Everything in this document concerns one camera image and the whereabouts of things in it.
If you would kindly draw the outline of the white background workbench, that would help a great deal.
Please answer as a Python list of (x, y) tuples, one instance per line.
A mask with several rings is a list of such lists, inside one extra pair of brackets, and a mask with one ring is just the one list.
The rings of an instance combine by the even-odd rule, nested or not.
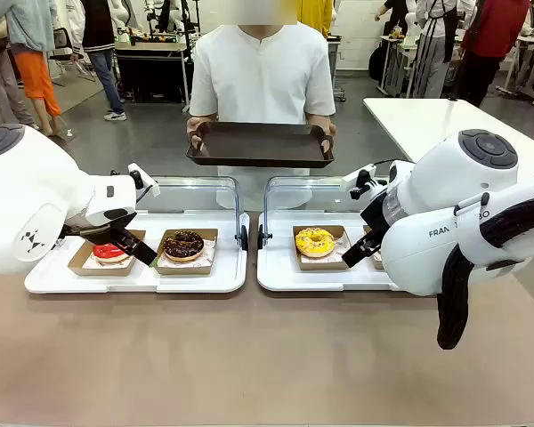
[(381, 36), (385, 45), (382, 75), (377, 89), (389, 98), (410, 98), (414, 86), (417, 39)]

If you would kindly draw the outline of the clear display lid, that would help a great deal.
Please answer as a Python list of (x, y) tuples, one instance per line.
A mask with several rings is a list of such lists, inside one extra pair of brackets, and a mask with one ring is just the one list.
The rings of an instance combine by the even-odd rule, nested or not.
[(282, 176), (269, 179), (263, 196), (263, 247), (277, 233), (285, 234), (294, 226), (342, 225), (356, 238), (366, 224), (360, 213), (369, 200), (388, 183), (375, 176), (377, 185), (359, 200), (343, 189), (343, 176)]
[(239, 183), (226, 176), (157, 176), (160, 195), (146, 195), (137, 202), (137, 211), (151, 214), (227, 214), (233, 220), (238, 245), (243, 209)]

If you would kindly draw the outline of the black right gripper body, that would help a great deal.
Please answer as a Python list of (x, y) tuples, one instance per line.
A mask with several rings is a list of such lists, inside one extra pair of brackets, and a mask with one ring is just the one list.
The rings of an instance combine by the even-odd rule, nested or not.
[(375, 194), (360, 213), (361, 218), (375, 233), (385, 233), (390, 228), (383, 213), (383, 204), (386, 195), (386, 189)]

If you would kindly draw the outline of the person in cream sweater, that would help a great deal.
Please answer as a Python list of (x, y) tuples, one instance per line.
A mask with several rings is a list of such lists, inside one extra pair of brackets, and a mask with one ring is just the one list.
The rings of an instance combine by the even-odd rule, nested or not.
[(6, 19), (0, 19), (0, 114), (5, 123), (23, 124), (36, 128), (33, 116), (26, 108), (8, 53)]

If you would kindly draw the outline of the person in dark apron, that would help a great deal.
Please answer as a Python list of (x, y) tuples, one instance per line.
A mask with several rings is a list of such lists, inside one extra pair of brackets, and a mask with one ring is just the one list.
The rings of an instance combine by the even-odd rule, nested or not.
[(458, 0), (417, 0), (421, 28), (417, 46), (413, 97), (438, 99), (453, 56), (458, 27)]

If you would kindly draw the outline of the brown cardboard donut box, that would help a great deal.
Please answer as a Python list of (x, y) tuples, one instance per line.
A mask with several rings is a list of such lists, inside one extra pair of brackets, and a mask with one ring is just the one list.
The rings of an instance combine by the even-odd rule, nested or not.
[(364, 229), (364, 246), (370, 251), (368, 256), (376, 270), (384, 270), (381, 255), (381, 246), (387, 228), (378, 227), (376, 230), (365, 224)]
[[(322, 228), (327, 231), (329, 231), (333, 236), (339, 237), (344, 232), (346, 232), (345, 228), (342, 225), (322, 225), (322, 226), (294, 226), (293, 227), (293, 243), (295, 244), (295, 236), (296, 234), (304, 229), (307, 228)], [(341, 262), (333, 262), (333, 263), (303, 263), (300, 262), (298, 259), (298, 251), (295, 247), (295, 254), (296, 259), (298, 262), (299, 269), (301, 271), (315, 271), (315, 270), (346, 270), (347, 266), (342, 260)]]
[(155, 269), (156, 272), (158, 274), (160, 274), (161, 276), (171, 276), (171, 275), (209, 275), (211, 273), (211, 269), (212, 269), (212, 266), (214, 264), (214, 260), (213, 260), (213, 263), (212, 263), (212, 265), (210, 267), (205, 267), (205, 268), (159, 268), (157, 266), (157, 260), (158, 260), (159, 256), (161, 255), (164, 240), (168, 236), (170, 236), (171, 234), (174, 234), (176, 231), (179, 231), (179, 230), (194, 231), (194, 232), (198, 233), (203, 239), (214, 240), (215, 241), (214, 255), (215, 255), (215, 252), (216, 252), (216, 249), (217, 249), (218, 229), (177, 229), (177, 230), (170, 229), (170, 230), (166, 230), (164, 232), (164, 234), (162, 235), (162, 238), (161, 238), (161, 240), (159, 242), (158, 250), (157, 250), (158, 257), (153, 262), (151, 267), (153, 269)]
[(133, 257), (133, 261), (126, 269), (109, 269), (109, 270), (89, 270), (89, 269), (83, 269), (82, 266), (84, 262), (87, 260), (89, 255), (92, 253), (93, 247), (99, 246), (94, 245), (88, 241), (85, 241), (81, 247), (77, 250), (73, 258), (70, 260), (68, 264), (68, 268), (75, 273), (78, 276), (81, 277), (89, 277), (89, 276), (97, 276), (97, 277), (125, 277), (127, 276), (135, 262), (136, 259)]

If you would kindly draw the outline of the red glazed donut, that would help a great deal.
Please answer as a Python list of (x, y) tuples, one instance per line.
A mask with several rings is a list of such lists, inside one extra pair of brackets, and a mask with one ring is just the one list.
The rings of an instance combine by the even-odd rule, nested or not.
[(114, 264), (129, 258), (123, 250), (112, 244), (94, 246), (92, 255), (101, 264)]

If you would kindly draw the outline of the person in yellow top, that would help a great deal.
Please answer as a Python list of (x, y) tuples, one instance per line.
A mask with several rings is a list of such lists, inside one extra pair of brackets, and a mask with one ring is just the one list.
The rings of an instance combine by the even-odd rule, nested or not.
[(333, 11), (333, 0), (297, 0), (297, 19), (325, 38), (330, 33)]

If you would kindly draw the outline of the person's left hand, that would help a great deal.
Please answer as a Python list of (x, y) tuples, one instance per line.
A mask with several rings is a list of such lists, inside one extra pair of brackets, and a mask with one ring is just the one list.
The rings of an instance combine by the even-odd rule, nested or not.
[[(316, 125), (320, 127), (326, 136), (329, 136), (331, 138), (334, 138), (336, 135), (336, 126), (332, 123), (330, 120), (311, 120), (310, 117), (308, 117), (308, 123), (310, 125)], [(325, 139), (321, 143), (321, 147), (323, 148), (324, 152), (328, 152), (330, 150), (330, 140)]]

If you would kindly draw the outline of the person in white shirt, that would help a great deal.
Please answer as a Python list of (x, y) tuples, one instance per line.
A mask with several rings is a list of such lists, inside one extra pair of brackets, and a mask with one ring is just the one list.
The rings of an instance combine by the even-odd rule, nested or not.
[(314, 28), (221, 25), (194, 50), (190, 117), (309, 125), (336, 112), (328, 42)]

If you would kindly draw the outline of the dark brown serving tray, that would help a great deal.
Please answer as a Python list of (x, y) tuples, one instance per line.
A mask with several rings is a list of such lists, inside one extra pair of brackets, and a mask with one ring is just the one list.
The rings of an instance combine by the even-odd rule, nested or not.
[(320, 169), (334, 161), (333, 139), (317, 125), (205, 122), (186, 157), (196, 165)]

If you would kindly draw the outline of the yellow sprinkled donut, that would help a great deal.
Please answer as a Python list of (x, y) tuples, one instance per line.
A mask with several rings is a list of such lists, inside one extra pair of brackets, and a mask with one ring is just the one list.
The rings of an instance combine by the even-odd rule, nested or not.
[(295, 236), (295, 247), (300, 254), (308, 258), (322, 258), (335, 249), (335, 238), (322, 228), (307, 228)]

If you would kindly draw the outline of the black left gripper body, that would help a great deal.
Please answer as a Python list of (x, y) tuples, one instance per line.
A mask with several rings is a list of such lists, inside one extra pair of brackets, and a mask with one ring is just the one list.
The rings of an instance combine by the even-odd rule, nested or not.
[(81, 237), (90, 243), (131, 243), (134, 237), (126, 226), (135, 216), (136, 213), (127, 213), (102, 225), (92, 225), (85, 218), (85, 213), (81, 212), (65, 221), (60, 239)]

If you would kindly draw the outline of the white printed paper liner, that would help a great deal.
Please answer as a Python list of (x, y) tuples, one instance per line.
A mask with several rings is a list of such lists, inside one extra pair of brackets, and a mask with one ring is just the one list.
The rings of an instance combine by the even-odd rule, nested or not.
[(213, 263), (214, 259), (214, 251), (215, 251), (215, 241), (214, 240), (206, 240), (205, 242), (205, 248), (201, 255), (191, 262), (174, 262), (168, 259), (163, 254), (163, 247), (161, 255), (159, 256), (157, 260), (157, 266), (159, 268), (205, 268), (210, 267)]
[(298, 259), (300, 262), (303, 263), (333, 263), (333, 262), (341, 262), (342, 261), (342, 255), (351, 247), (351, 242), (348, 237), (348, 234), (344, 232), (341, 236), (335, 238), (335, 249), (333, 252), (325, 257), (322, 258), (308, 258), (298, 251)]
[(89, 270), (126, 269), (133, 260), (134, 258), (127, 254), (110, 258), (101, 258), (95, 254), (90, 254), (82, 268)]

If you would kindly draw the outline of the chocolate nut donut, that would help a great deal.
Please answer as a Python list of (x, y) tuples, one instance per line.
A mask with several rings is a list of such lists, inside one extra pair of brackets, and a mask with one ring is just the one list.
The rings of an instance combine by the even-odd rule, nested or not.
[(204, 239), (198, 233), (179, 230), (165, 239), (163, 254), (174, 262), (191, 262), (201, 255), (204, 248)]

